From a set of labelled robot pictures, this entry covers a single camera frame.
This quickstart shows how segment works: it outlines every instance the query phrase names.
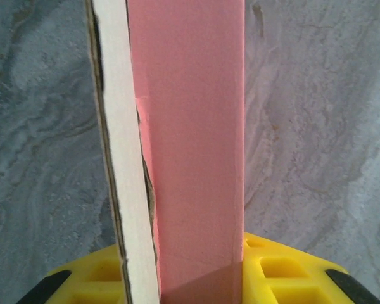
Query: yellow stand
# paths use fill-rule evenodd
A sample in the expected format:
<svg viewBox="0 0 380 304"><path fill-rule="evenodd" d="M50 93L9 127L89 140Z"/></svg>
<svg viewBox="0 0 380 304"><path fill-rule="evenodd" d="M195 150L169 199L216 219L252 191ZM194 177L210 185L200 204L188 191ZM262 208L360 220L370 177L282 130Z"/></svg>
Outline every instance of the yellow stand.
<svg viewBox="0 0 380 304"><path fill-rule="evenodd" d="M120 260L113 245L53 270L18 304L125 304L121 284ZM380 301L343 267L246 233L243 304Z"/></svg>

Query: gray stone background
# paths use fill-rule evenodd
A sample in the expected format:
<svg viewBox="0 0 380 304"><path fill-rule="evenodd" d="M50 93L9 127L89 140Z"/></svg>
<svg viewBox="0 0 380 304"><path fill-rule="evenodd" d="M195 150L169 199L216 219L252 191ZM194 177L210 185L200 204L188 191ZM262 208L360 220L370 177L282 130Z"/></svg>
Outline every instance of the gray stone background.
<svg viewBox="0 0 380 304"><path fill-rule="evenodd" d="M245 52L245 229L380 297L380 0L247 0ZM0 303L112 242L82 0L0 0Z"/></svg>

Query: square hole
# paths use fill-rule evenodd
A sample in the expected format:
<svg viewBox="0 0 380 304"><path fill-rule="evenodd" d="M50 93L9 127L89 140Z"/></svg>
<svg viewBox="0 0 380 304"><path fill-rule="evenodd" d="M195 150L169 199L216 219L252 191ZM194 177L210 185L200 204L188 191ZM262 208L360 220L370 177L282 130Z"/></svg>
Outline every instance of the square hole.
<svg viewBox="0 0 380 304"><path fill-rule="evenodd" d="M323 291L312 286L272 286L272 291L278 304L332 304Z"/></svg>
<svg viewBox="0 0 380 304"><path fill-rule="evenodd" d="M264 245L259 242L258 239L252 238L252 239L246 239L246 244L248 244L249 247L263 247Z"/></svg>
<svg viewBox="0 0 380 304"><path fill-rule="evenodd" d="M103 260L99 262L87 277L89 282L120 282L120 261L116 259Z"/></svg>
<svg viewBox="0 0 380 304"><path fill-rule="evenodd" d="M308 277L300 264L290 258L269 258L260 260L263 273L267 278L274 277Z"/></svg>

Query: torn cardboard edge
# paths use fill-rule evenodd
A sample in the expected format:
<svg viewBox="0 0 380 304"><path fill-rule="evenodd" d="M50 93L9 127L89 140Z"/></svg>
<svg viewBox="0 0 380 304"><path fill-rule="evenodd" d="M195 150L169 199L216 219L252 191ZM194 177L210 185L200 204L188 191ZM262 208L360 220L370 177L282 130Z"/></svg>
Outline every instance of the torn cardboard edge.
<svg viewBox="0 0 380 304"><path fill-rule="evenodd" d="M85 0L85 9L87 13L87 24L88 24L88 32L89 32L89 42L90 42L90 50L91 50L91 63L92 63L92 70L94 74L94 91L95 91L95 99L96 99L96 108L97 108L97 113L98 113L98 123L99 123L99 128L100 128L100 133L101 133L101 140L102 140L102 146L103 146L103 154L104 154L104 165L106 168L106 176L108 179L108 185L109 185L109 191L110 191L110 203L111 203L111 209L112 209L112 214L113 214L113 221L114 221L114 226L115 226L115 234L116 234L116 239L118 243L118 249L119 249L119 255L121 259L121 265L122 265L122 279L124 283L124 288L125 288L125 302L126 303L158 303L158 279L156 276L156 248L155 248L155 243L153 241L153 216L154 216L154 206L155 206L155 196L154 196L154 191L151 183L151 179L149 178L149 173L148 173L148 168L146 166L146 162L144 161L144 157L142 155L142 150L141 150L141 143L140 139L138 138L137 140L139 141L139 149L137 149L137 152L141 154L142 158L142 168L134 168L136 171L140 171L143 179L142 183L144 184L144 190L146 192L146 201L147 201L147 214L143 214L144 210L142 209L141 212L142 214L133 214L130 215L131 217L139 216L139 219L144 219L144 216L147 216L149 223L148 227L150 230L150 236L152 240L148 240L152 242L153 244L153 256L155 259L152 261L146 260L146 261L136 261L135 268L130 269L130 263L134 261L136 258L143 258L141 256L140 252L138 252L137 255L135 255L134 252L131 254L129 251L132 251L133 249L127 248L127 242L126 238L133 237L133 236L127 236L126 233L129 233L128 231L124 231L124 219L123 219L123 212L128 211L124 210L123 204L121 204L119 197L118 197L118 187L124 188L124 181L117 180L116 178L116 172L115 172L115 162L118 160L116 158L120 157L119 155L113 155L112 153L112 143L111 143L111 138L110 138L110 121L108 120L107 117L107 110L106 110L106 103L116 103L117 101L114 99L110 100L105 100L104 96L104 91L105 91L105 85L106 85L106 80L107 76L104 76L104 66L102 60L102 48L101 48L101 36L99 32L101 30L107 30L107 31L113 31L113 36L114 36L114 41L116 41L116 44L119 44L119 40L122 40L124 37L119 35L121 34L122 29L115 29L113 27L108 27L108 28L102 28L101 25L101 20L98 20L97 14L95 14L94 10L94 5L93 2L96 3L96 0ZM101 3L102 10L103 12L107 12L109 15L109 12L114 9L118 8L125 8L123 10L120 10L119 13L115 13L115 17L124 17L125 15L125 29L126 33L125 35L129 35L128 31L128 18L127 18L127 7L126 3L123 1L109 1L107 5L104 3ZM125 54L121 54L121 56L130 56L130 52L125 52ZM129 81L132 83L127 85L127 89L132 89L133 91L133 77L132 74L129 75ZM135 104L135 99L132 98L132 100L126 100L127 103L134 103ZM136 125L136 136L139 137L139 115L137 116L137 125ZM136 227L129 227L130 228L130 233L135 233L136 232ZM141 242L139 242L139 238L136 239L137 243L143 243L143 238L146 236L141 236ZM132 277L141 277L143 276L142 272L146 273L146 276L150 276L150 280L148 280L148 285L151 286L146 286L146 282L141 282L141 280L135 280L132 279ZM146 293L143 293L142 290L146 290L146 293L149 293L148 295L145 295Z"/></svg>

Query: corrugated cardboard edge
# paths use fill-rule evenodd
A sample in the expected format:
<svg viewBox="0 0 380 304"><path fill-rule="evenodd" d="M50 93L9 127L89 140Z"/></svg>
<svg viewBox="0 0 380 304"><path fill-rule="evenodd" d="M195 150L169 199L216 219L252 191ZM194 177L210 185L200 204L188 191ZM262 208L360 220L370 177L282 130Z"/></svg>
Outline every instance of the corrugated cardboard edge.
<svg viewBox="0 0 380 304"><path fill-rule="evenodd" d="M105 113L105 104L103 99L103 86L104 79L102 75L102 66L101 66L101 50L99 48L99 37L98 37L98 28L96 28L96 16L93 10L93 3L91 0L85 0L85 9L87 13L87 26L89 33L89 45L90 45L90 59L92 63L92 70L94 74L94 95L96 100L96 108L98 114L99 129L101 133L101 140L103 146L104 154L104 166L106 169L106 176L108 179L108 184L110 188L110 203L113 215L113 222L115 226L115 234L118 243L119 255L122 265L122 279L124 281L125 288L125 302L132 303L132 297L130 292L130 280L129 273L127 269L127 254L124 246L124 233L122 231L122 219L119 212L118 206L118 195L116 190L116 182L113 171L113 164L110 151L110 138L108 134L108 126L106 123L106 113ZM151 222L151 227L153 226L153 214L154 214L154 191L152 187L151 180L149 178L148 168L144 157L142 156L142 164L144 169L144 182L146 186L146 195L148 199L148 208L149 208L149 219ZM156 259L156 250L154 243L155 259Z"/></svg>
<svg viewBox="0 0 380 304"><path fill-rule="evenodd" d="M110 151L110 142L108 137L108 128L106 123L106 115L105 115L105 109L104 109L104 99L103 99L103 89L101 87L102 79L101 79L101 73L99 69L99 61L100 58L98 57L98 49L97 45L99 41L97 41L95 29L94 29L94 10L93 10L93 3L91 0L85 0L85 10L87 14L87 25L89 30L89 44L90 44L90 59L92 64L92 70L94 74L94 97L96 99L96 108L97 108L97 116L98 116L98 124L99 124L99 130L101 133L101 143L103 147L103 155L104 155L104 166L106 169L106 178L108 180L109 184L109 192L110 192L110 203L111 203L111 209L112 209L112 215L113 215L113 222L114 222L114 230L115 230L115 237L117 239L118 243L118 249L121 259L121 266L122 266L122 279L124 282L124 288L125 288L125 301L127 304L132 303L132 298L130 295L130 282L128 277L128 269L127 264L125 262L126 259L126 252L125 252L125 246L124 246L124 234L122 232L122 226L121 226L121 217L120 213L118 212L118 196L115 186L115 179L114 179L114 172L113 172L113 164L111 161L111 151Z"/></svg>

